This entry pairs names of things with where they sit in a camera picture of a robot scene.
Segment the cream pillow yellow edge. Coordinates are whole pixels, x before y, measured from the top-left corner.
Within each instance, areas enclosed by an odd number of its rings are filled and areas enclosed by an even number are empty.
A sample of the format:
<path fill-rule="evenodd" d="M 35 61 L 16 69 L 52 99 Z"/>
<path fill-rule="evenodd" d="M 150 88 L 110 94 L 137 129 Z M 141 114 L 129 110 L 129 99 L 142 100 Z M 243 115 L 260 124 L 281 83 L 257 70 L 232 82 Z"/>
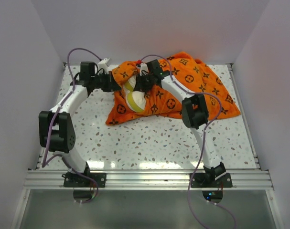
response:
<path fill-rule="evenodd" d="M 145 93 L 135 91 L 135 88 L 136 75 L 133 75 L 122 85 L 122 89 L 124 91 L 124 98 L 128 107 L 136 113 L 141 113 L 145 110 L 146 106 Z"/>

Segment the orange patterned pillowcase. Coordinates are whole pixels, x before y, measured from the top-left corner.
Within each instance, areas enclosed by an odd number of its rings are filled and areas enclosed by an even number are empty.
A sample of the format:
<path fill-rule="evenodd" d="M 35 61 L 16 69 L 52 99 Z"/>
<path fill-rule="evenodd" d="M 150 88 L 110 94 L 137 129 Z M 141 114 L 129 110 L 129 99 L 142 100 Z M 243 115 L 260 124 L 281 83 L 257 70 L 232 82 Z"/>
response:
<path fill-rule="evenodd" d="M 148 92 L 137 90 L 137 79 L 152 71 L 143 60 L 125 61 L 111 71 L 121 86 L 114 93 L 114 107 L 107 125 L 122 124 L 151 115 L 180 119 L 182 101 L 196 93 L 204 96 L 208 119 L 228 119 L 241 114 L 229 91 L 214 71 L 199 59 L 185 52 L 158 61 L 166 77 Z"/>

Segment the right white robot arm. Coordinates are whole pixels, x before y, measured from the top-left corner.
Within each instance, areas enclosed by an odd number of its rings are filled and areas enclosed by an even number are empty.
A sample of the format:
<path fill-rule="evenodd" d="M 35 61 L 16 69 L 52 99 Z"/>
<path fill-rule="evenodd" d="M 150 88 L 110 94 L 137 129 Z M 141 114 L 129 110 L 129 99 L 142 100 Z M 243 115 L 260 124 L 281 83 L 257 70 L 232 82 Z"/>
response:
<path fill-rule="evenodd" d="M 194 134 L 204 164 L 204 180 L 209 187 L 216 187 L 226 174 L 221 156 L 214 148 L 212 140 L 207 136 L 208 109 L 205 102 L 206 93 L 196 93 L 180 83 L 170 71 L 163 70 L 158 60 L 144 63 L 139 61 L 140 73 L 136 78 L 136 89 L 147 90 L 158 85 L 171 93 L 182 104 L 182 121 Z"/>

